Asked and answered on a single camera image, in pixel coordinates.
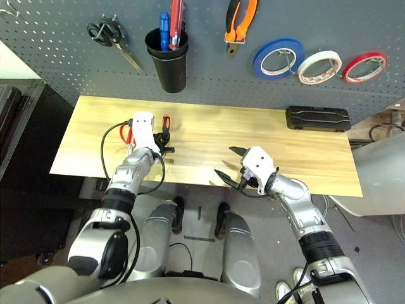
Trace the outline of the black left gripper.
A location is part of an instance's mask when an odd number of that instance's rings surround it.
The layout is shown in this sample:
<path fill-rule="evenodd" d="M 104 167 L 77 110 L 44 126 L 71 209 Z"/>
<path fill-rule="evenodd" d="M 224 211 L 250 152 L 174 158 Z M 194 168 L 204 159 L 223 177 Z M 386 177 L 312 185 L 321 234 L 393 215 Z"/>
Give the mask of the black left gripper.
<path fill-rule="evenodd" d="M 154 137 L 154 142 L 159 148 L 159 152 L 161 155 L 164 155 L 165 153 L 174 153 L 175 148 L 174 147 L 167 147 L 166 145 L 170 141 L 170 132 L 160 132 L 157 134 L 153 134 Z"/>

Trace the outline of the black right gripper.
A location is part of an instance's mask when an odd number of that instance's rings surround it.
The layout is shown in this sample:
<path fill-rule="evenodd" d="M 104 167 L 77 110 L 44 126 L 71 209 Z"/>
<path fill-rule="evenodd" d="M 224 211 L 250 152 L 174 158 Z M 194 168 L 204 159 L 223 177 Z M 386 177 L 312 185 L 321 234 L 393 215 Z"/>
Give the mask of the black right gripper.
<path fill-rule="evenodd" d="M 237 155 L 241 156 L 242 158 L 245 156 L 245 154 L 249 151 L 246 148 L 238 147 L 238 146 L 231 146 L 229 147 L 229 150 L 233 151 Z M 247 186 L 252 187 L 252 188 L 258 188 L 259 187 L 259 182 L 257 180 L 257 177 L 251 173 L 250 171 L 247 170 L 241 170 L 241 178 L 240 182 L 236 182 L 232 180 L 232 178 L 225 174 L 224 172 L 214 169 L 215 173 L 219 176 L 219 178 L 226 183 L 228 186 L 238 189 L 238 190 L 244 190 Z"/>

